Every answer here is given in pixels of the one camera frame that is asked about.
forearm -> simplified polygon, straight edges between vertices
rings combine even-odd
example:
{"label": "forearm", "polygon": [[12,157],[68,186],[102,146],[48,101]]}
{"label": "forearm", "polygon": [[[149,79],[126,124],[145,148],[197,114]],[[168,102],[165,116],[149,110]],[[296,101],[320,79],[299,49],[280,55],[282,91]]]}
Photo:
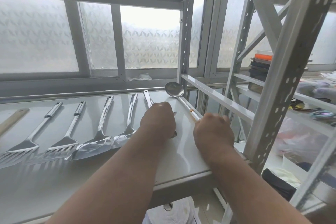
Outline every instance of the forearm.
{"label": "forearm", "polygon": [[141,223],[152,196],[162,140],[139,128],[48,221]]}
{"label": "forearm", "polygon": [[219,149],[208,163],[239,223],[310,223],[233,149]]}

tiled floor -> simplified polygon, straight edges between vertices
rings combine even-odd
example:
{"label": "tiled floor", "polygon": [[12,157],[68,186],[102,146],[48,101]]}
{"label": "tiled floor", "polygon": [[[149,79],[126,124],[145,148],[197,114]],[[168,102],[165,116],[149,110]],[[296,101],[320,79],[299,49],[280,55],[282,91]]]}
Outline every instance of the tiled floor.
{"label": "tiled floor", "polygon": [[211,190],[207,193],[192,197],[195,203],[195,213],[201,224],[220,224],[224,215],[224,209],[215,193]]}

paper roll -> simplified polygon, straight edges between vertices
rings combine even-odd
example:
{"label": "paper roll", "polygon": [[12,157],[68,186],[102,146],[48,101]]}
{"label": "paper roll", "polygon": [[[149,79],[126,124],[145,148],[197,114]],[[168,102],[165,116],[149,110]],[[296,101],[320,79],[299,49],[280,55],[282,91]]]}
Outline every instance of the paper roll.
{"label": "paper roll", "polygon": [[149,209],[143,224],[191,224],[194,213],[194,201],[192,197],[186,197]]}

wooden spatula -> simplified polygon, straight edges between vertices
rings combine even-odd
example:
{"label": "wooden spatula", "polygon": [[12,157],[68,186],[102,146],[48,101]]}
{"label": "wooden spatula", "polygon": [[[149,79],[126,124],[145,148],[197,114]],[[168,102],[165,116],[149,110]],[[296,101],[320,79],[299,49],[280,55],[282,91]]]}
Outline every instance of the wooden spatula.
{"label": "wooden spatula", "polygon": [[0,124],[0,137],[8,129],[10,129],[17,121],[19,121],[27,112],[29,112],[29,108],[19,109],[11,116],[9,116],[4,122],[2,122]]}

kitchen utensil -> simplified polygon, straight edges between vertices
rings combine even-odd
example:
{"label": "kitchen utensil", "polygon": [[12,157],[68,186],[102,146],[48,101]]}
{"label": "kitchen utensil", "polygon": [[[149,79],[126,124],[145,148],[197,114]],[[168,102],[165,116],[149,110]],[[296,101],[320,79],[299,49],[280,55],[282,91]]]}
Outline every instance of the kitchen utensil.
{"label": "kitchen utensil", "polygon": [[192,117],[195,121],[200,120],[201,118],[195,113],[195,110],[192,109],[181,97],[184,94],[183,86],[177,82],[169,82],[165,86],[166,93],[172,97],[177,98],[187,109],[190,111]]}
{"label": "kitchen utensil", "polygon": [[62,102],[57,102],[54,107],[44,116],[44,120],[37,126],[36,129],[34,129],[34,131],[27,137],[26,140],[10,148],[0,156],[0,168],[9,167],[19,163],[38,149],[39,145],[34,143],[35,135],[55,115],[62,104]]}
{"label": "kitchen utensil", "polygon": [[107,116],[107,112],[110,109],[111,103],[113,101],[113,96],[109,96],[106,99],[103,112],[101,113],[98,130],[95,137],[83,144],[77,146],[76,150],[69,156],[66,157],[66,161],[78,160],[82,158],[89,158],[94,155],[98,155],[112,148],[113,137],[106,136],[103,133],[103,125]]}
{"label": "kitchen utensil", "polygon": [[132,114],[133,114],[133,107],[137,102],[137,97],[138,94],[133,94],[131,97],[131,103],[129,105],[127,115],[126,129],[124,133],[121,133],[119,136],[114,137],[113,148],[120,148],[121,146],[123,146],[128,141],[128,139],[130,139],[131,136],[136,132],[136,130],[132,128]]}
{"label": "kitchen utensil", "polygon": [[[149,91],[148,90],[144,90],[143,94],[145,96],[145,100],[147,102],[147,106],[148,106],[148,109],[149,109],[152,106],[152,104],[153,104],[153,101],[151,100],[151,96],[149,94]],[[171,138],[174,138],[176,136],[177,136],[177,133],[176,133],[176,131],[174,131],[174,134],[172,135]]]}
{"label": "kitchen utensil", "polygon": [[9,116],[4,122],[2,122],[0,124],[0,137],[8,129],[10,129],[17,121],[19,121],[27,112],[29,112],[29,108],[19,109],[11,116]]}
{"label": "kitchen utensil", "polygon": [[75,127],[85,104],[85,101],[81,101],[79,103],[75,113],[73,114],[74,118],[70,124],[70,127],[68,128],[68,131],[65,133],[65,136],[60,141],[49,147],[45,152],[25,161],[26,165],[40,164],[66,158],[76,150],[76,147],[79,143],[77,140],[71,138],[71,132]]}

